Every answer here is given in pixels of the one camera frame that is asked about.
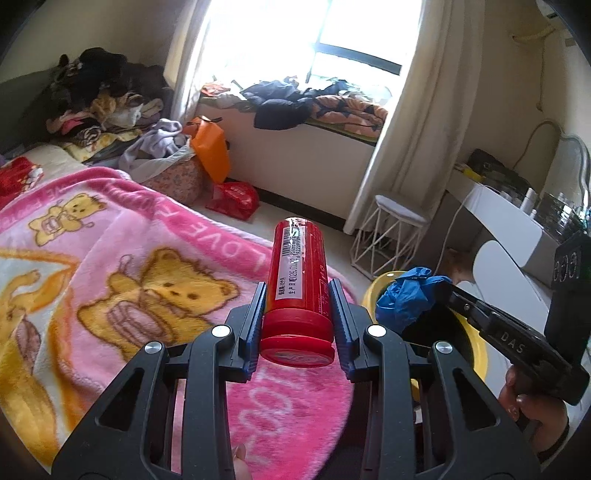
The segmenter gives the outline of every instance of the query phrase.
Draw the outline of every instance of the black device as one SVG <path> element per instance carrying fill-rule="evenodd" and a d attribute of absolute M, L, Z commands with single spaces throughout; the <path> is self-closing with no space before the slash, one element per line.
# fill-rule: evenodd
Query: black device
<path fill-rule="evenodd" d="M 571 326 L 568 300 L 582 301 L 589 288 L 590 244 L 580 235 L 557 250 L 563 273 L 553 283 L 548 339 L 450 284 L 440 284 L 437 299 L 462 312 L 484 340 L 517 365 L 531 390 L 577 404 L 589 384 L 580 359 L 591 323 Z M 374 325 L 363 307 L 349 304 L 338 280 L 330 282 L 329 291 L 341 369 L 352 383 L 371 385 L 362 480 L 537 477 L 539 463 L 518 426 L 451 344 L 436 342 L 428 358 L 418 356 L 396 333 Z M 256 369 L 265 295 L 266 285 L 260 283 L 250 305 L 232 309 L 225 325 L 190 344 L 165 348 L 151 342 L 142 348 L 66 440 L 52 476 L 233 480 L 225 382 L 247 382 Z M 182 475 L 170 471 L 180 378 L 187 379 Z M 423 412 L 421 465 L 412 378 L 419 381 Z"/>

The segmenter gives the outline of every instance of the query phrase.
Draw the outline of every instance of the white stool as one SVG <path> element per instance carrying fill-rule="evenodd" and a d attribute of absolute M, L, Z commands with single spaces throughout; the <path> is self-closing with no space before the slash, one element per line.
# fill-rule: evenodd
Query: white stool
<path fill-rule="evenodd" d="M 404 270 L 417 252 L 429 222 L 429 217 L 408 201 L 376 195 L 353 242 L 351 265 L 372 280 L 390 264 L 389 270 Z M 379 267 L 376 254 L 385 259 Z M 371 256 L 369 271 L 360 265 L 366 255 Z"/>

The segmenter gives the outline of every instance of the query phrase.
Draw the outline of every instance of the metal screw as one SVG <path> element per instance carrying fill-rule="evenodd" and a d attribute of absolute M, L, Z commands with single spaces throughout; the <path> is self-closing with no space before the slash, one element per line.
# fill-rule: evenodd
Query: metal screw
<path fill-rule="evenodd" d="M 449 343 L 449 342 L 437 342 L 435 344 L 435 348 L 437 349 L 437 351 L 439 351 L 441 353 L 451 353 L 451 352 L 453 352 L 452 344 Z"/>
<path fill-rule="evenodd" d="M 160 350 L 162 350 L 162 343 L 150 342 L 144 347 L 144 350 L 146 353 L 158 353 Z"/>
<path fill-rule="evenodd" d="M 224 338 L 230 335 L 230 327 L 228 325 L 218 325 L 212 329 L 212 335 L 218 338 Z"/>
<path fill-rule="evenodd" d="M 381 325 L 370 325 L 368 327 L 368 333 L 372 337 L 383 337 L 386 335 L 386 328 L 382 327 Z"/>

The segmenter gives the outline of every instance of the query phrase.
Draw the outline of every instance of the red bottle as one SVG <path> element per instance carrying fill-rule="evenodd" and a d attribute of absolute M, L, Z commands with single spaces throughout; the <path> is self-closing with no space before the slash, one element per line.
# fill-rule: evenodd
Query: red bottle
<path fill-rule="evenodd" d="M 275 228 L 261 356 L 288 367 L 324 367 L 332 347 L 326 257 L 320 229 L 302 218 Z"/>

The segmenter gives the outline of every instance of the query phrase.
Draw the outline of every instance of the fingernail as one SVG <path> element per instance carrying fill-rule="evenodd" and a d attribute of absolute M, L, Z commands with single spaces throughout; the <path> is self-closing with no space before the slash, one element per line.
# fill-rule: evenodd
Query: fingernail
<path fill-rule="evenodd" d="M 515 380 L 515 371 L 513 369 L 507 370 L 507 374 L 505 376 L 506 383 L 513 383 Z"/>
<path fill-rule="evenodd" d="M 239 458 L 240 460 L 244 460 L 246 458 L 246 447 L 243 443 L 236 447 L 234 455 L 235 458 Z"/>
<path fill-rule="evenodd" d="M 516 421 L 519 418 L 519 410 L 517 409 L 516 406 L 514 406 L 514 405 L 510 406 L 507 409 L 507 412 L 509 412 L 509 416 L 511 416 L 513 421 Z"/>

